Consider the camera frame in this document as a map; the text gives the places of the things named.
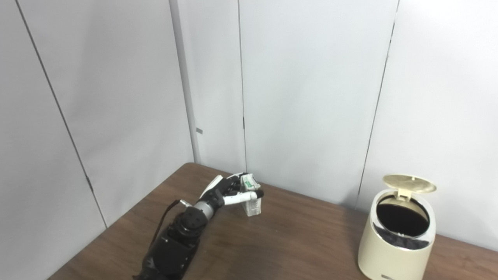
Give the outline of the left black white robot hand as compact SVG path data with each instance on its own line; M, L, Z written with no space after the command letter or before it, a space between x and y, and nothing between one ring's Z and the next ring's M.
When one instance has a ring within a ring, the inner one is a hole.
M223 206L240 204L249 217L262 213L263 188L252 173L236 173L229 177L218 175L205 188L193 206L207 220Z

